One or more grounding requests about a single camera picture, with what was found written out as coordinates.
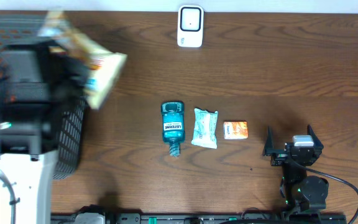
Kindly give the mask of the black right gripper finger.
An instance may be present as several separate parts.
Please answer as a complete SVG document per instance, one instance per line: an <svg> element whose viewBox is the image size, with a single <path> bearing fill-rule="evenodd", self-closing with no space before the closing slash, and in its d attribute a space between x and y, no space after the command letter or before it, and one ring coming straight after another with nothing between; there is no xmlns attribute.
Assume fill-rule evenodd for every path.
<svg viewBox="0 0 358 224"><path fill-rule="evenodd" d="M311 125L307 125L307 133L308 135L311 136L313 142L314 142L314 149L317 151L322 151L324 149L323 144L321 143L321 141L318 139L318 137L315 135Z"/></svg>
<svg viewBox="0 0 358 224"><path fill-rule="evenodd" d="M267 127L267 139L264 145L263 156L271 156L274 152L273 133L270 126Z"/></svg>

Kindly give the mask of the yellow snack bag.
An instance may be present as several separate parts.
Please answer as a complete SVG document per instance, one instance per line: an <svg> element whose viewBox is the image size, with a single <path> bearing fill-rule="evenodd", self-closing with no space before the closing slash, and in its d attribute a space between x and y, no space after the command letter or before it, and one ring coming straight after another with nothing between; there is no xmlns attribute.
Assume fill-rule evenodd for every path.
<svg viewBox="0 0 358 224"><path fill-rule="evenodd" d="M89 107L98 110L119 79L127 55L111 52L74 27L63 11L49 11L38 36L57 43L54 52L67 55L85 67L84 93Z"/></svg>

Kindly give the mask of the small orange packet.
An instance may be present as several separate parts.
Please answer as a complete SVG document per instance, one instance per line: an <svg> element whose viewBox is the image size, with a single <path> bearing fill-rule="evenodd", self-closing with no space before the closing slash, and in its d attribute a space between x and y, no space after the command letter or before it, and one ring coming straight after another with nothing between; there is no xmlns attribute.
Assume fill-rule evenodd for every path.
<svg viewBox="0 0 358 224"><path fill-rule="evenodd" d="M240 140L249 137L246 121L225 121L223 122L224 139Z"/></svg>

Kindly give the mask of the white wet wipes pack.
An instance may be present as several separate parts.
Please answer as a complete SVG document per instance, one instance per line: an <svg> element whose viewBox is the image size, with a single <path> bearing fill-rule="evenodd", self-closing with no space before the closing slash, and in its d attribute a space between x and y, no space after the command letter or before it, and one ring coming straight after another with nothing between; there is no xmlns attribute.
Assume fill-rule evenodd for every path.
<svg viewBox="0 0 358 224"><path fill-rule="evenodd" d="M218 111L209 112L199 108L194 109L195 126L193 130L192 145L210 149L217 148L216 126Z"/></svg>

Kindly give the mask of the blue mouthwash bottle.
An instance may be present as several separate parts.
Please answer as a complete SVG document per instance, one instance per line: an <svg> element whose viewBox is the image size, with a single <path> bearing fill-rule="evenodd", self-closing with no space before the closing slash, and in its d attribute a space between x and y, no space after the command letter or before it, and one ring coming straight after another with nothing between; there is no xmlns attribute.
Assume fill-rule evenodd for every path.
<svg viewBox="0 0 358 224"><path fill-rule="evenodd" d="M180 144L185 141L184 104L181 101L167 101L161 105L162 140L169 145L172 157L180 155Z"/></svg>

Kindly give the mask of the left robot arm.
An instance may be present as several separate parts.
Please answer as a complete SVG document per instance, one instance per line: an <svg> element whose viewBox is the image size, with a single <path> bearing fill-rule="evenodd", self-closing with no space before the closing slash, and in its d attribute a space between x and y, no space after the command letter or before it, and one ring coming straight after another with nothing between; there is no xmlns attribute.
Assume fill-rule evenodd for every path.
<svg viewBox="0 0 358 224"><path fill-rule="evenodd" d="M79 163L86 69L52 41L2 55L0 222L50 223L52 182Z"/></svg>

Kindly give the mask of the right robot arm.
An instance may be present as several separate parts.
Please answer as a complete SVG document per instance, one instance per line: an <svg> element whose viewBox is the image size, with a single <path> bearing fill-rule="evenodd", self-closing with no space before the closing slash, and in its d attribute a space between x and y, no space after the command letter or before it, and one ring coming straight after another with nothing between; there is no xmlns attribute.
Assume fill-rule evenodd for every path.
<svg viewBox="0 0 358 224"><path fill-rule="evenodd" d="M283 170L280 193L288 206L283 212L286 219L292 215L318 213L326 208L328 181L308 175L306 170L317 161L323 148L311 126L307 126L306 135L293 136L292 142L286 142L281 149L273 146L272 129L267 129L263 155L270 158L271 166Z"/></svg>

